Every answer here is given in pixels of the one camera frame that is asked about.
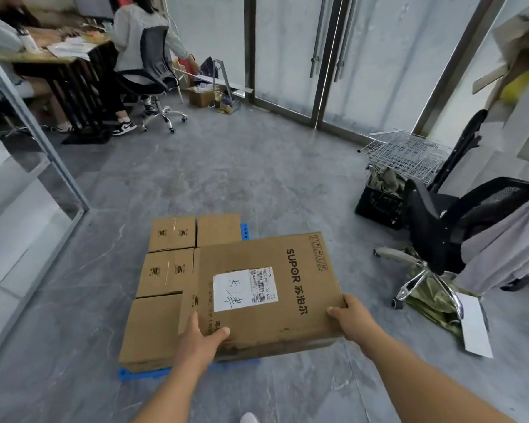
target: door handle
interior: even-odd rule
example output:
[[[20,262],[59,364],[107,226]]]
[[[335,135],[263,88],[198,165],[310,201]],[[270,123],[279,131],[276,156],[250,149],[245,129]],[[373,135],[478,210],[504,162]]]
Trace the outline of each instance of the door handle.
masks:
[[[347,53],[347,45],[349,43],[349,34],[351,32],[351,26],[353,17],[355,15],[355,8],[358,0],[351,1],[351,8],[349,9],[349,19],[347,19],[347,25],[345,26],[345,34],[343,34],[343,43],[341,44],[341,51],[339,53],[339,61],[337,62],[337,69],[335,70],[335,80],[333,83],[337,83],[339,78],[343,77],[342,69],[345,66],[345,55]]]
[[[321,58],[317,55],[317,49],[319,49],[319,39],[322,34],[323,14],[325,13],[325,2],[326,1],[327,0],[322,0],[322,7],[319,11],[319,21],[317,22],[317,31],[315,33],[314,54],[311,57],[310,78],[314,77],[315,63],[321,60]]]

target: gray marble floor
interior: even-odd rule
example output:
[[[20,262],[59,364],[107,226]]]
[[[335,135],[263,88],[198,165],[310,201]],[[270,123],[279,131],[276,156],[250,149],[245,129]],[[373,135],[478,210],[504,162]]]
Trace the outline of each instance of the gray marble floor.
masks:
[[[174,135],[161,122],[103,146],[59,149],[94,209],[0,351],[0,422],[131,419],[160,383],[117,378],[150,221],[212,212],[240,213],[253,237],[322,231],[341,288],[388,333],[529,422],[529,286],[484,300],[493,360],[462,352],[415,311],[389,307],[405,268],[371,250],[406,237],[354,215],[366,167],[356,146],[248,106],[230,117],[184,109],[190,119]],[[235,423],[247,411],[263,423],[398,421],[374,366],[344,341],[208,371],[190,421]]]

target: glass door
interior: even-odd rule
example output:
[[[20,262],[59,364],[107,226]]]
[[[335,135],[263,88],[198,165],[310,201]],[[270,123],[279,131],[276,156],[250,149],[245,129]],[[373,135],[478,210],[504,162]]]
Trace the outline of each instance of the glass door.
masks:
[[[479,1],[350,0],[319,127],[412,131]]]
[[[256,105],[311,125],[332,4],[257,0]]]

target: stacked cardboard boxes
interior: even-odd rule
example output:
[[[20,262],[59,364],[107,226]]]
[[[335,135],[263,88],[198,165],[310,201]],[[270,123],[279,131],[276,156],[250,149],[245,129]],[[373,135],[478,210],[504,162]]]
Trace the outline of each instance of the stacked cardboard boxes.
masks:
[[[191,229],[193,219],[153,222],[123,367],[135,373],[172,366],[194,311],[204,335],[231,328],[219,362],[319,348],[341,335],[325,313],[344,302],[320,233],[241,242],[237,214],[199,217],[193,241],[184,238]]]

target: white shoe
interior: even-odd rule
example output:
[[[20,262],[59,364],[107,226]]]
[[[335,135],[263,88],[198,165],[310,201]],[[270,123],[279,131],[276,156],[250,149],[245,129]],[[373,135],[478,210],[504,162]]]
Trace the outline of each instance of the white shoe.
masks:
[[[259,419],[253,413],[245,413],[239,423],[259,423]]]

